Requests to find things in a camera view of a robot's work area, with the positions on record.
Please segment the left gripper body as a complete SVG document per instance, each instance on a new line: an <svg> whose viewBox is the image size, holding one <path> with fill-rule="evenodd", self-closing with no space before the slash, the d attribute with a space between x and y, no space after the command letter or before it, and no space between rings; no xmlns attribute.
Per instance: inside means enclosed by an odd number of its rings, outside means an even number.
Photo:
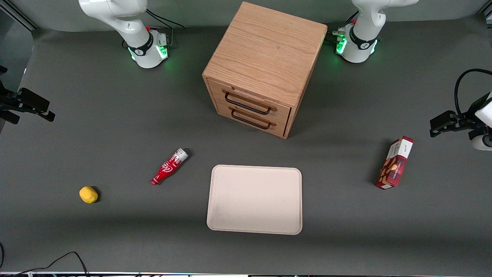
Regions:
<svg viewBox="0 0 492 277"><path fill-rule="evenodd" d="M458 130L473 132L490 132L492 124L491 92L475 100L467 112L462 112L457 100Z"/></svg>

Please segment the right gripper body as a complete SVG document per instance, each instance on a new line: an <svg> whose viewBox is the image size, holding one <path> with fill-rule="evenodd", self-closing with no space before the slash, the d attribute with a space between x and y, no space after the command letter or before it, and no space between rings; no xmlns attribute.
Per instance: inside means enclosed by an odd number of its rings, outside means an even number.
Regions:
<svg viewBox="0 0 492 277"><path fill-rule="evenodd" d="M0 81L0 119L11 124L18 124L20 117L11 110L14 110L14 102L12 98L13 92L5 88Z"/></svg>

